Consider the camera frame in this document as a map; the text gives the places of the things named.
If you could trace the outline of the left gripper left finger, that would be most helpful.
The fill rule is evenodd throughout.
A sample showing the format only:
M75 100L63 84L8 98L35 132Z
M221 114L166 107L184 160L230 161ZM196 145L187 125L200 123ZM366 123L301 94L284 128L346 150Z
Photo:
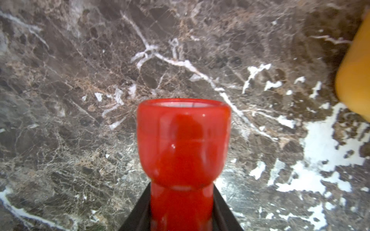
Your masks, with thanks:
M150 231L150 187L151 183L118 231Z

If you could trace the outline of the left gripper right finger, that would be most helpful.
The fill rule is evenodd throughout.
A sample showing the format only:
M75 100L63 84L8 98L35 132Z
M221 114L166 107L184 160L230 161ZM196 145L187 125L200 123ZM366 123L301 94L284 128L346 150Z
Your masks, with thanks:
M213 230L243 231L227 203L214 185Z

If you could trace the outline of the red flashlight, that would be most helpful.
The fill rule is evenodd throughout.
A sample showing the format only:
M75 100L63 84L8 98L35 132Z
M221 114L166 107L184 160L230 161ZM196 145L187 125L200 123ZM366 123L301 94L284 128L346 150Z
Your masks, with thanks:
M150 229L210 231L231 109L205 99L147 100L137 109L137 144L150 178Z

